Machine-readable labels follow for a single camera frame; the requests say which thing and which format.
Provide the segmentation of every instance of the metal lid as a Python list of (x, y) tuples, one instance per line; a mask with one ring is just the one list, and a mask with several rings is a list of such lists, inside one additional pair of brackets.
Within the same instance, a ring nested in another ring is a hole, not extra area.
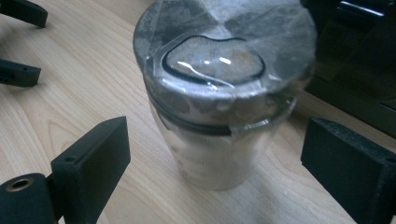
[(151, 102), (172, 120), (222, 129), (290, 110), (316, 32), (298, 1), (156, 1), (134, 31)]

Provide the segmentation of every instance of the cylindrical container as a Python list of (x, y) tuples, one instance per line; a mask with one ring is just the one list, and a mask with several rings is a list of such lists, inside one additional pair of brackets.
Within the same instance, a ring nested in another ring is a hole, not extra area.
[(296, 1), (156, 1), (134, 32), (153, 117), (196, 186), (241, 183), (309, 80), (316, 32)]

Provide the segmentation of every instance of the wood grain surface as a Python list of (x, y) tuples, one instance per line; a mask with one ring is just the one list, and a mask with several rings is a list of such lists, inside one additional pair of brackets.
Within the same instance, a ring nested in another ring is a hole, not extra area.
[(308, 118), (341, 122), (392, 151), (396, 140), (308, 93), (242, 185), (183, 181), (133, 53), (134, 27), (152, 2), (35, 0), (49, 12), (44, 29), (0, 15), (0, 57), (42, 68), (33, 88), (0, 85), (0, 183), (49, 175), (50, 161), (84, 133), (124, 115), (132, 161), (98, 223), (354, 223), (301, 165)]

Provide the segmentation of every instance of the light wood tabletop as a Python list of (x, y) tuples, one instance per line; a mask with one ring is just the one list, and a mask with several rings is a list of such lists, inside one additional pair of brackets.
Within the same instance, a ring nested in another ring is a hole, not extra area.
[(301, 164), (308, 118), (340, 122), (393, 152), (396, 140), (305, 92), (243, 184), (212, 191), (183, 181), (133, 52), (152, 2), (35, 0), (49, 12), (43, 29), (0, 15), (0, 57), (42, 68), (33, 88), (0, 85), (0, 183), (49, 175), (84, 133), (126, 116), (132, 161), (98, 223), (354, 223)]

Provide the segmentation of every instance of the black object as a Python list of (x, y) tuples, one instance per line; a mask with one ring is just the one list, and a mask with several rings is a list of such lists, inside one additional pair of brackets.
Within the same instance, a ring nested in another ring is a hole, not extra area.
[(396, 212), (396, 155), (326, 119), (311, 119), (303, 166), (358, 223), (385, 224)]
[[(25, 0), (0, 0), (0, 13), (39, 27), (45, 27), (48, 17), (43, 7)], [(0, 60), (0, 83), (32, 87), (37, 84), (40, 71), (37, 67)]]
[(51, 162), (0, 186), (0, 223), (96, 223), (131, 160), (126, 118), (98, 124)]
[(396, 137), (396, 5), (393, 0), (302, 0), (318, 29), (307, 91)]

